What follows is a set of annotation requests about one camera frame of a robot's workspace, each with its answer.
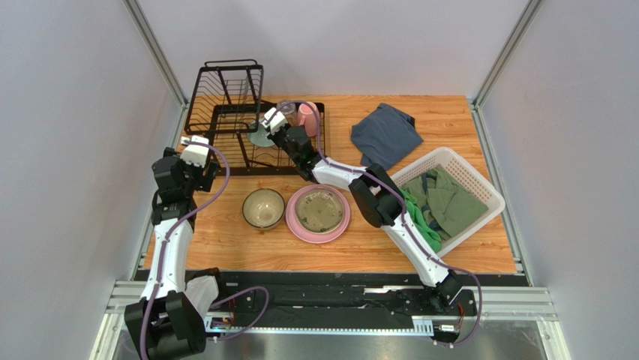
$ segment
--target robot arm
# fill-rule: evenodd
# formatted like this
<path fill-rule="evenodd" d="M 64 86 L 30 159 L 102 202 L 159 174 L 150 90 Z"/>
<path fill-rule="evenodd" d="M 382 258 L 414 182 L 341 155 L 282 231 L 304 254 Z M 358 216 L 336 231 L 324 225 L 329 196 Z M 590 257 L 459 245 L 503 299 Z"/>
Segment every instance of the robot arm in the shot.
<path fill-rule="evenodd" d="M 410 216 L 401 216 L 402 204 L 387 188 L 396 194 L 400 191 L 381 166 L 356 167 L 324 158 L 314 149 L 303 127 L 291 126 L 275 109 L 269 110 L 265 119 L 270 119 L 262 121 L 270 133 L 268 138 L 291 157 L 303 179 L 349 190 L 364 219 L 388 234 L 415 266 L 421 282 L 433 289 L 436 300 L 444 306 L 455 302 L 461 291 L 461 279 L 454 271 L 439 265 L 443 264 L 442 260 Z"/>
<path fill-rule="evenodd" d="M 191 142 L 209 144 L 199 136 L 194 136 Z M 172 148 L 165 149 L 164 156 L 152 169 L 158 187 L 151 204 L 156 251 L 140 301 L 126 307 L 124 321 L 139 354 L 144 353 L 149 359 L 180 359 L 204 351 L 203 319 L 219 295 L 218 283 L 221 285 L 222 280 L 220 272 L 212 268 L 200 271 L 185 284 L 186 255 L 195 216 L 173 227 L 197 207 L 194 191 L 211 190 L 218 164 L 211 160 L 208 148 L 189 145 L 181 154 Z M 145 327 L 144 316 L 149 306 L 150 317 Z M 140 334 L 144 334 L 144 346 Z"/>

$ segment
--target white laundry basket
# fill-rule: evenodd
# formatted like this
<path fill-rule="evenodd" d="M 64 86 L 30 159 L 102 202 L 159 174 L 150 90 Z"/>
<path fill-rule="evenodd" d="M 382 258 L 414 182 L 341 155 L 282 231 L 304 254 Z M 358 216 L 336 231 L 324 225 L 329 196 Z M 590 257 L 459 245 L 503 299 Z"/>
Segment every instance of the white laundry basket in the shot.
<path fill-rule="evenodd" d="M 391 179 L 401 188 L 408 181 L 426 173 L 437 165 L 442 165 L 455 180 L 488 206 L 488 211 L 474 223 L 471 223 L 464 231 L 453 238 L 442 241 L 442 250 L 437 253 L 437 255 L 442 257 L 499 215 L 506 207 L 506 202 L 502 195 L 495 190 L 495 187 L 479 171 L 451 148 L 436 148 L 395 173 L 391 176 Z"/>

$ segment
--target green towel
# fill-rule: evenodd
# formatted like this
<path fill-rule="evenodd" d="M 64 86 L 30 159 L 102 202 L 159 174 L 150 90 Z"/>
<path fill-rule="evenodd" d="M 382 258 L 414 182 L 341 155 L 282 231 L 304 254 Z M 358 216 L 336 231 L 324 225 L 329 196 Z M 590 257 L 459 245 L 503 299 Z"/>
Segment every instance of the green towel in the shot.
<path fill-rule="evenodd" d="M 444 240 L 464 231 L 488 210 L 441 165 L 408 181 L 402 189 L 417 199 L 426 224 Z"/>
<path fill-rule="evenodd" d="M 417 199 L 402 189 L 400 189 L 400 191 L 406 203 L 406 212 L 410 215 L 412 222 L 415 223 L 415 227 L 417 227 L 421 236 L 424 237 L 433 251 L 437 252 L 442 250 L 442 238 L 440 237 L 440 234 L 432 230 L 426 224 L 424 215 L 422 215 L 422 212 L 419 211 L 419 207 L 417 207 Z"/>

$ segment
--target wire dish rack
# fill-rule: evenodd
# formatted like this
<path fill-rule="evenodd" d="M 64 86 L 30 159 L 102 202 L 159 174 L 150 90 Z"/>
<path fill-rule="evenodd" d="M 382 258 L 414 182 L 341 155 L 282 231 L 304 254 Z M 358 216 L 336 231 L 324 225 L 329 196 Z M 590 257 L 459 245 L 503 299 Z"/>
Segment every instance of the wire dish rack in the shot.
<path fill-rule="evenodd" d="M 297 175 L 286 152 L 277 146 L 255 145 L 248 138 L 258 131 L 264 113 L 277 105 L 262 99 L 263 74 L 264 67 L 253 59 L 207 61 L 197 75 L 184 132 L 208 138 L 229 161 L 231 175 Z M 324 104 L 315 104 L 322 135 L 319 141 L 325 149 Z M 317 141 L 317 136 L 311 138 L 315 148 Z M 224 174 L 227 170 L 219 162 L 220 174 Z"/>

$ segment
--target gray cloth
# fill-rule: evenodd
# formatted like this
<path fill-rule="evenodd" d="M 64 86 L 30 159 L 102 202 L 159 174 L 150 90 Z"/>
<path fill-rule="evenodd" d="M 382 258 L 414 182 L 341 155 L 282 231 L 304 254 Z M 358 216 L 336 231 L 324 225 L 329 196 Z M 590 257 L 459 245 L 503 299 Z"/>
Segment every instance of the gray cloth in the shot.
<path fill-rule="evenodd" d="M 424 141 L 414 124 L 410 115 L 381 103 L 352 127 L 350 139 L 363 153 L 361 164 L 369 167 L 376 163 L 390 169 Z"/>

